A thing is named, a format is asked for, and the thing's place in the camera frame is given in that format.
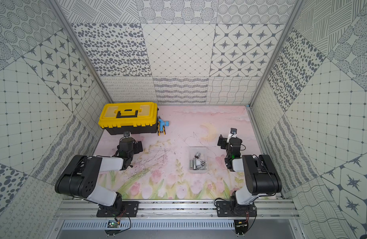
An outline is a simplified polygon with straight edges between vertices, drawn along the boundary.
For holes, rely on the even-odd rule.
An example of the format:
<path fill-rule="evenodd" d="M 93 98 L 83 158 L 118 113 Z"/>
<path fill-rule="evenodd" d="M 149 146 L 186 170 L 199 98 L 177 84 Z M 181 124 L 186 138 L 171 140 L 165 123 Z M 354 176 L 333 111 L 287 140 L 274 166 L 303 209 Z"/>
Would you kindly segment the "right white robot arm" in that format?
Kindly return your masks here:
<path fill-rule="evenodd" d="M 242 140 L 234 133 L 218 138 L 218 146 L 226 150 L 225 165 L 231 172 L 243 172 L 245 185 L 232 193 L 232 206 L 249 206 L 259 197 L 270 197 L 282 191 L 282 181 L 267 154 L 243 155 Z"/>

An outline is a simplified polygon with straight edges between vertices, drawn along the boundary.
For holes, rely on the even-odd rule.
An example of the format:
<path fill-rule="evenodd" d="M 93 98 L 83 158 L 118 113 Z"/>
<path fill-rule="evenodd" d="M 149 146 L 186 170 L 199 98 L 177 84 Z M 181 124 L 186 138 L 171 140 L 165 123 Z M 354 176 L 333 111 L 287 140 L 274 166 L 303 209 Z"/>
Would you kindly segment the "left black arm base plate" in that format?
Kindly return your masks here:
<path fill-rule="evenodd" d="M 139 204 L 139 201 L 122 201 L 115 202 L 113 206 L 99 205 L 96 216 L 98 218 L 115 218 L 122 215 L 134 218 L 137 216 Z"/>

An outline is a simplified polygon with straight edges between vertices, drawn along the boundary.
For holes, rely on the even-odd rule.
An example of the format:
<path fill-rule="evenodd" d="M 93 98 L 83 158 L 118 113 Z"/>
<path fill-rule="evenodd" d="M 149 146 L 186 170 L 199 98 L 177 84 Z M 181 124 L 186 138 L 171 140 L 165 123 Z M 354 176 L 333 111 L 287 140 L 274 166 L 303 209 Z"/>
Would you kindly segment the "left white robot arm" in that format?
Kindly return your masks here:
<path fill-rule="evenodd" d="M 76 155 L 58 178 L 55 191 L 119 210 L 122 207 L 121 194 L 100 186 L 99 174 L 127 170 L 132 167 L 134 155 L 142 151 L 141 141 L 124 136 L 112 157 Z"/>

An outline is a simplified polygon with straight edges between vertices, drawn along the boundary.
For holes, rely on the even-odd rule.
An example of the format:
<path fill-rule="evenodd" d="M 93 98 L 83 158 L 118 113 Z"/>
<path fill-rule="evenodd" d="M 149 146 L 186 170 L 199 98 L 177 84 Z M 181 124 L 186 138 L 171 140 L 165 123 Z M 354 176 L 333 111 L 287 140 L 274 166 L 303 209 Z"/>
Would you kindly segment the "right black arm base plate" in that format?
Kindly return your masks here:
<path fill-rule="evenodd" d="M 230 201 L 214 201 L 218 217 L 256 217 L 257 208 L 254 204 L 239 205 Z"/>

